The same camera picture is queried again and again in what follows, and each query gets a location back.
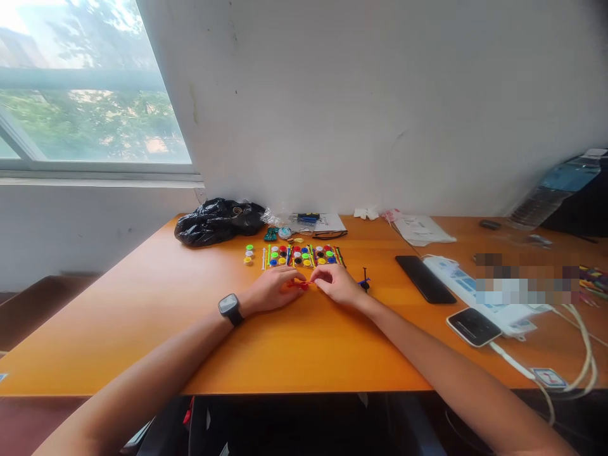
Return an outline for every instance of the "smartwatch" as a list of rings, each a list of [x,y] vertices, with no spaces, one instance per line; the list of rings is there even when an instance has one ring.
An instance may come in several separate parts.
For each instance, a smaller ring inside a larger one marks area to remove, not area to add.
[[[243,323],[244,320],[241,312],[239,312],[240,305],[239,298],[234,293],[229,294],[217,304],[220,314],[227,317],[234,327]]]

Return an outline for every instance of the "watch face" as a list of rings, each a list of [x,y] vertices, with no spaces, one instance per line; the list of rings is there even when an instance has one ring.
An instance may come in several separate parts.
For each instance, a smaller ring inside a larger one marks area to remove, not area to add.
[[[222,314],[228,312],[232,307],[236,306],[239,301],[236,296],[229,294],[223,300],[220,301],[219,307]]]

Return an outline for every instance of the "black plastic bag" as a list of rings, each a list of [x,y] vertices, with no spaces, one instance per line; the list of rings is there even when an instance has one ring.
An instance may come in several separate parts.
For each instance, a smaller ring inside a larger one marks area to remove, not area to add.
[[[175,238],[189,247],[204,247],[228,241],[237,234],[253,236],[265,223],[260,220],[264,208],[255,203],[237,203],[215,198],[181,217],[175,226]]]

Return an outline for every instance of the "forearm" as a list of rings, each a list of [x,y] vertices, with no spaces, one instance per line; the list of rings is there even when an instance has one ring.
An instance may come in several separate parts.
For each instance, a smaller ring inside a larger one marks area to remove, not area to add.
[[[358,307],[494,451],[574,454],[536,413],[475,363],[373,298],[366,296]]]
[[[214,312],[170,338],[83,404],[34,455],[68,454],[70,447],[79,455],[117,452],[178,394],[231,329]]]

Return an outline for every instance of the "white tissue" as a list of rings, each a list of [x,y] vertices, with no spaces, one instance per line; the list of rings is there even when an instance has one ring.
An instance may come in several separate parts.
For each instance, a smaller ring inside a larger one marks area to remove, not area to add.
[[[353,215],[354,215],[354,217],[360,217],[363,220],[365,220],[367,218],[369,218],[370,220],[375,220],[378,217],[380,217],[378,215],[378,211],[376,210],[376,207],[367,208],[367,209],[356,208],[355,213]]]

